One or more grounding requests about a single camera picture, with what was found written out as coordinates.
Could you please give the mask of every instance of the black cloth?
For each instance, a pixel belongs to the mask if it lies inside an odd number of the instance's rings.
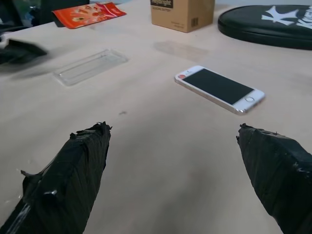
[[[284,234],[312,233],[312,155],[278,133],[241,125],[237,137],[255,193]]]
[[[71,134],[42,172],[22,171],[23,198],[0,234],[82,234],[106,166],[110,129],[104,122]]]
[[[8,45],[4,49],[0,48],[0,64],[24,64],[47,54],[35,44],[9,39]]]

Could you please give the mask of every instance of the phone screen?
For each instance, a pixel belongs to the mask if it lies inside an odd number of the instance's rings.
[[[252,88],[207,69],[200,70],[183,80],[230,105],[233,105],[253,91]]]

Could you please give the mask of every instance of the transparent plastic tray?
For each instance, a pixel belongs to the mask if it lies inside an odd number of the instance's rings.
[[[53,75],[64,85],[70,86],[94,77],[127,61],[128,59],[124,55],[114,50],[107,49],[61,67],[57,69]]]

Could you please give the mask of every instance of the table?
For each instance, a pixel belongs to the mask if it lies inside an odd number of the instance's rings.
[[[39,43],[51,58],[0,72],[2,223],[21,194],[20,169],[41,171],[71,132],[106,121],[113,126],[108,163],[85,234],[280,234],[235,136],[245,122],[312,151],[312,52],[235,40],[216,24],[188,34],[155,26],[144,0],[120,7],[128,15],[80,29],[50,23],[7,35]],[[226,9],[217,5],[215,22]],[[72,87],[51,75],[107,48],[129,61]],[[267,98],[236,116],[174,82],[193,65]]]

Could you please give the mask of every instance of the white smartphone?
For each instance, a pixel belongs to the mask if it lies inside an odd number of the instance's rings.
[[[237,114],[243,115],[265,97],[247,87],[202,66],[195,66],[175,76],[176,83]]]

